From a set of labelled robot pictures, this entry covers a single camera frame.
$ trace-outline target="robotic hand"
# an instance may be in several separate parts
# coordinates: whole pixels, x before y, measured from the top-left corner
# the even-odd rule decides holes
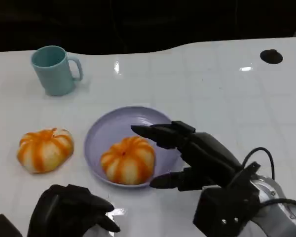
[[[236,237],[253,221],[268,237],[296,237],[296,201],[286,199],[272,178],[259,176],[256,162],[245,167],[253,150],[240,162],[207,133],[181,122],[131,126],[132,130],[165,149],[177,148],[190,165],[182,172],[158,176],[150,186],[179,191],[203,189],[193,223],[207,237]]]
[[[87,188],[52,185],[38,200],[31,217],[28,237],[82,237],[98,224],[110,232],[119,227],[105,214],[114,207]]]

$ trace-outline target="pumpkin-shaped bun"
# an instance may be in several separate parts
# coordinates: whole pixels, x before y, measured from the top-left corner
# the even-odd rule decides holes
[[[17,153],[19,162],[31,173],[44,173],[56,169],[74,152],[71,134],[53,128],[25,134]]]
[[[101,156],[109,180],[119,184],[142,184],[153,174],[155,153],[143,138],[127,137]]]

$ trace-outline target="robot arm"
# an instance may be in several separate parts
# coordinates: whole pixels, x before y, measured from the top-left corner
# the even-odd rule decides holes
[[[151,187],[179,191],[203,189],[193,223],[207,237],[236,237],[249,221],[268,237],[296,237],[296,206],[285,199],[275,180],[256,174],[256,162],[244,168],[233,154],[207,133],[181,121],[132,126],[165,149],[177,148],[190,165],[182,172],[158,176]]]

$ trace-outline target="lavender plate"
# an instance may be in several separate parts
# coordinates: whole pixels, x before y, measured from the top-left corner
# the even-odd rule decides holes
[[[92,173],[101,180],[125,188],[139,188],[149,185],[153,177],[170,172],[178,161],[180,153],[177,150],[165,150],[157,147],[156,143],[148,140],[156,153],[154,174],[148,182],[139,185],[123,185],[109,181],[100,165],[103,152],[123,138],[135,136],[131,125],[152,125],[170,123],[164,114],[145,107],[122,107],[113,110],[99,118],[90,128],[84,141],[84,156]]]

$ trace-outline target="white table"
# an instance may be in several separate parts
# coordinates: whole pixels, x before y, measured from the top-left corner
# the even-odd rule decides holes
[[[284,56],[260,60],[265,49]],[[26,236],[41,193],[52,184],[85,186],[125,214],[116,237],[199,237],[192,224],[199,191],[120,190],[95,179],[83,157],[90,126],[120,106],[156,108],[213,134],[240,161],[254,147],[272,152],[276,178],[296,199],[296,38],[193,43],[131,55],[77,55],[85,78],[71,94],[49,97],[31,68],[31,51],[0,53],[0,213]],[[74,155],[56,172],[27,173],[16,159],[21,136],[64,127]],[[266,155],[254,156],[270,175]],[[248,227],[242,236],[264,236]]]

